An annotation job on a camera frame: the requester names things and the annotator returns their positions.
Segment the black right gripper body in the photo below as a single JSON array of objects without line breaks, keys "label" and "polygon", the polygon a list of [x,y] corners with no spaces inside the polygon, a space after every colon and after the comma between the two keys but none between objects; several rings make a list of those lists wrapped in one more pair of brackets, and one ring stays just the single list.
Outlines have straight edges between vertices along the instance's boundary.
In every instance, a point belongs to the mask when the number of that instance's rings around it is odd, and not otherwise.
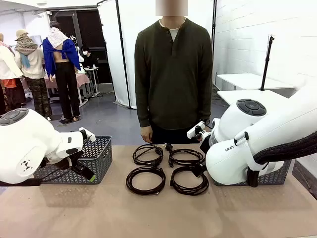
[{"label": "black right gripper body", "polygon": [[210,149],[210,143],[209,143],[209,139],[206,138],[205,140],[203,140],[201,142],[201,145],[200,145],[200,149],[203,151],[204,154],[206,154],[208,152],[208,150]]}]

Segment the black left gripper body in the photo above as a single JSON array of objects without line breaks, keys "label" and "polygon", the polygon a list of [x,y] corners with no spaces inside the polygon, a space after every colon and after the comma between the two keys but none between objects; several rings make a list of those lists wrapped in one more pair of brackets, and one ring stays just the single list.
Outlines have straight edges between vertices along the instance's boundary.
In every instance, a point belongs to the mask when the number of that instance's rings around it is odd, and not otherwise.
[{"label": "black left gripper body", "polygon": [[84,167],[78,162],[80,158],[81,155],[70,155],[58,162],[57,167],[62,170],[71,168],[74,171],[82,171]]}]

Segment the person's right hand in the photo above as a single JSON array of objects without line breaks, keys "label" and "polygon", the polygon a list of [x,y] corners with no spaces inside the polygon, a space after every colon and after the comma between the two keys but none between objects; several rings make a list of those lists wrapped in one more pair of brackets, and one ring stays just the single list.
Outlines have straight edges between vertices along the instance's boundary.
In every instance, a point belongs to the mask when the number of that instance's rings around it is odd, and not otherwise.
[{"label": "person's right hand", "polygon": [[153,130],[151,126],[140,128],[140,135],[146,143],[152,143]]}]

